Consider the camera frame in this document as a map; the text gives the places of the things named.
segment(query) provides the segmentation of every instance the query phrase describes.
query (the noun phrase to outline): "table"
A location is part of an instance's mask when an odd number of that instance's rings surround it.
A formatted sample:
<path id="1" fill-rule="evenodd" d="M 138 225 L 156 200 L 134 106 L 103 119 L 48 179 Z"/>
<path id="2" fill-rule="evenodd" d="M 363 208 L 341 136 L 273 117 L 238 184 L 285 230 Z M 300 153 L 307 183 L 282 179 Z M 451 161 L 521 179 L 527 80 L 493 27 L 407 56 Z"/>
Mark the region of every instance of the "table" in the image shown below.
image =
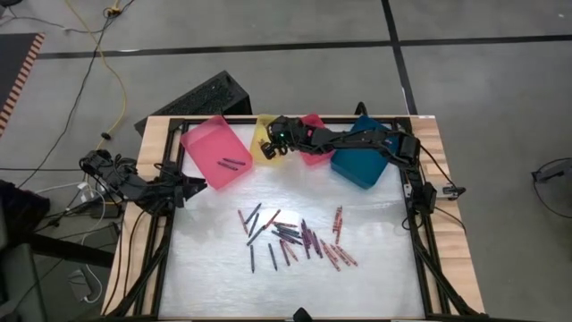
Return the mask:
<path id="1" fill-rule="evenodd" d="M 371 117 L 408 117 L 411 123 L 412 132 L 421 140 L 422 144 L 432 153 L 441 168 L 445 173 L 449 173 L 447 161 L 437 126 L 437 121 L 434 116 L 385 116 L 385 115 L 370 115 Z M 208 116 L 185 116 L 185 119 L 190 120 L 205 120 Z M 356 118 L 355 115 L 327 115 L 328 118 Z M 143 136 L 141 150 L 139 152 L 137 168 L 139 175 L 145 180 L 151 180 L 159 175 L 158 171 L 154 168 L 154 163 L 160 163 L 164 158 L 164 148 L 167 143 L 167 133 L 169 131 L 169 123 L 171 119 L 181 119 L 180 116 L 152 116 L 148 118 L 147 128 Z M 229 120 L 241 119 L 244 121 L 252 121 L 256 116 L 240 115 L 240 116 L 226 116 Z M 174 160 L 177 155 L 177 147 L 179 144 L 180 134 L 175 134 L 172 144 L 171 159 Z M 425 172 L 427 181 L 433 184 L 444 184 L 446 179 L 439 171 L 438 167 L 433 163 L 431 158 L 426 153 L 421 154 L 421 164 Z M 448 211 L 456 218 L 461 219 L 456 201 L 437 200 L 436 206 Z M 125 232 L 122 238 L 122 264 L 119 271 L 119 280 L 114 297 L 111 299 L 108 311 L 114 309 L 121 301 L 125 285 L 127 291 L 133 285 L 141 271 L 145 248 L 147 245 L 147 238 L 149 236 L 149 228 L 151 224 L 150 216 L 143 216 L 133 230 L 135 220 L 139 215 L 141 209 L 135 204 L 129 204 L 126 208 L 124 217 Z M 158 227 L 164 225 L 165 218 L 160 218 Z M 439 258 L 441 261 L 442 272 L 447 276 L 451 284 L 458 291 L 473 309 L 477 311 L 484 311 L 481 295 L 476 282 L 475 271 L 467 245 L 467 238 L 458 225 L 452 219 L 440 214 L 438 210 L 432 215 L 434 239 L 436 241 Z M 130 256 L 130 269 L 127 272 L 127 254 L 130 244 L 130 234 L 132 234 L 131 256 Z M 163 233 L 161 228 L 158 228 L 157 234 Z M 110 274 L 109 284 L 105 293 L 105 303 L 110 301 L 110 297 L 117 279 L 117 270 L 119 262 L 119 251 L 115 252 L 114 265 Z M 430 291 L 430 299 L 433 307 L 433 312 L 439 313 L 440 303 L 437 292 L 436 284 L 427 271 L 427 285 Z M 150 314 L 153 306 L 153 295 L 156 286 L 156 271 L 151 275 L 147 282 L 147 291 L 144 294 L 144 300 L 141 313 Z"/>

